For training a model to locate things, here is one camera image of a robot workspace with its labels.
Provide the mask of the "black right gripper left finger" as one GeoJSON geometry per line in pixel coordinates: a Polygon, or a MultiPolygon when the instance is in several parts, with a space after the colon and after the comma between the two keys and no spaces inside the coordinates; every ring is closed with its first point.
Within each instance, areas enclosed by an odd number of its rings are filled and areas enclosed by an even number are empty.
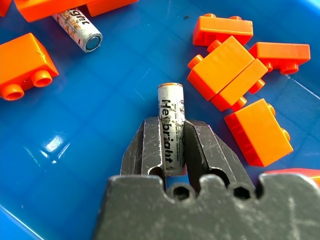
{"type": "Polygon", "coordinates": [[[122,157],[120,175],[124,176],[128,186],[123,185],[122,191],[138,191],[143,187],[142,183],[135,183],[129,177],[158,176],[165,188],[165,159],[164,141],[159,117],[148,117],[144,119],[132,138],[122,157]]]}

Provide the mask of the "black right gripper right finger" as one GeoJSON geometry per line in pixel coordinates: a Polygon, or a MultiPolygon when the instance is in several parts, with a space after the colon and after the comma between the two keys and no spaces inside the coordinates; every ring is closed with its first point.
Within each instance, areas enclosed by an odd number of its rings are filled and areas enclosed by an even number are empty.
{"type": "Polygon", "coordinates": [[[255,186],[236,153],[213,132],[210,125],[199,120],[186,120],[184,132],[184,160],[190,185],[198,193],[200,178],[213,174],[225,186],[242,183],[249,189],[255,186]]]}

